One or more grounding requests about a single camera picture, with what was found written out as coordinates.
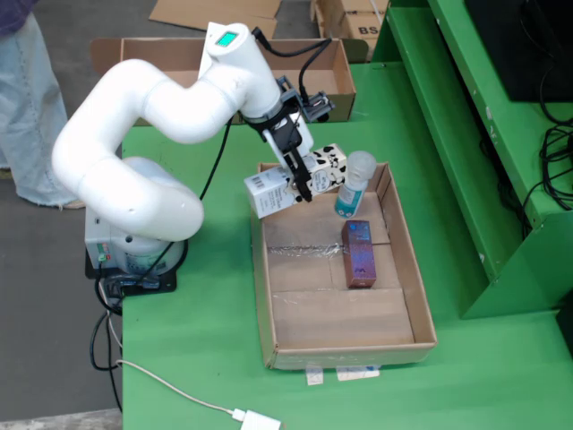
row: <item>person's leg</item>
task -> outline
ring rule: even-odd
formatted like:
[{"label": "person's leg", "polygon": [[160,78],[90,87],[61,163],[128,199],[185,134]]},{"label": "person's leg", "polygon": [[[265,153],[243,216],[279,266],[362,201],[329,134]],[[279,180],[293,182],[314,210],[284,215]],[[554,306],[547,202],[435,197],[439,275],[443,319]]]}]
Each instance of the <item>person's leg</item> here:
[{"label": "person's leg", "polygon": [[52,171],[52,148],[67,121],[62,93],[38,23],[0,37],[0,163],[12,170],[16,193],[46,206],[75,200]]}]

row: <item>gray floor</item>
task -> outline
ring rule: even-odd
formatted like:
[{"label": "gray floor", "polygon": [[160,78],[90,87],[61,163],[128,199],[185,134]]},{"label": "gray floor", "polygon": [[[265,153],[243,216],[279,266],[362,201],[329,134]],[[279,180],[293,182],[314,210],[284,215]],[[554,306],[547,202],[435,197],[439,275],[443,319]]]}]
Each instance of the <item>gray floor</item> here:
[{"label": "gray floor", "polygon": [[[39,2],[35,14],[68,113],[98,80],[89,58],[92,39],[203,34],[149,21],[154,3]],[[278,39],[318,37],[308,0],[284,0],[277,19]],[[83,277],[83,211],[36,207],[15,196],[9,179],[0,179],[0,226],[0,421],[112,408],[108,377],[88,360],[101,309]]]}]

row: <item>display screen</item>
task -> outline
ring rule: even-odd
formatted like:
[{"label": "display screen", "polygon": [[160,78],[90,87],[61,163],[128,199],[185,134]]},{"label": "display screen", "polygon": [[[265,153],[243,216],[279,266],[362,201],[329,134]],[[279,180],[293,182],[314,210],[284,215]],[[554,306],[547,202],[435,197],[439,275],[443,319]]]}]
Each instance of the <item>display screen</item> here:
[{"label": "display screen", "polygon": [[221,36],[221,39],[217,41],[217,45],[219,45],[220,47],[228,47],[231,44],[231,42],[236,39],[237,36],[238,34],[232,31],[228,31],[223,36]]}]

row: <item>green table surface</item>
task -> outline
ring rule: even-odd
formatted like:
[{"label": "green table surface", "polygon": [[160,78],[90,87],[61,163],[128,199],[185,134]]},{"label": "green table surface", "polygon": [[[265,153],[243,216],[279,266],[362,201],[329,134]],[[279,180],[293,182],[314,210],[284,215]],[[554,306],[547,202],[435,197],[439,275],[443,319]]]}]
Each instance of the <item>green table surface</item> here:
[{"label": "green table surface", "polygon": [[[553,313],[482,320],[459,316],[487,285],[472,239],[402,64],[353,66],[349,123],[311,125],[315,147],[338,143],[388,161],[414,242],[438,347],[421,364],[381,377],[323,385],[304,372],[264,367],[255,310],[250,208],[243,179],[274,156],[245,125],[233,126],[172,294],[124,301],[124,358],[191,395],[275,417],[287,429],[536,429],[571,425],[573,361]],[[154,159],[199,193],[222,133],[175,144],[132,129],[124,155]],[[238,429],[224,413],[124,369],[124,429]]]}]

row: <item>small paper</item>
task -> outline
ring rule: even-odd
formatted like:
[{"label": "small paper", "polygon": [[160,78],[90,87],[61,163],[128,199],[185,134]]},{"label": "small paper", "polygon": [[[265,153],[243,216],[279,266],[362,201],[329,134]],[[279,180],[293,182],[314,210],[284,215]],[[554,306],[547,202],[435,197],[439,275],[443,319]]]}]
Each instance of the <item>small paper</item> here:
[{"label": "small paper", "polygon": [[306,367],[306,383],[309,385],[321,385],[324,383],[324,372],[319,365],[308,365]]},{"label": "small paper", "polygon": [[354,379],[375,378],[380,376],[379,365],[350,365],[337,366],[339,381],[353,381]]}]

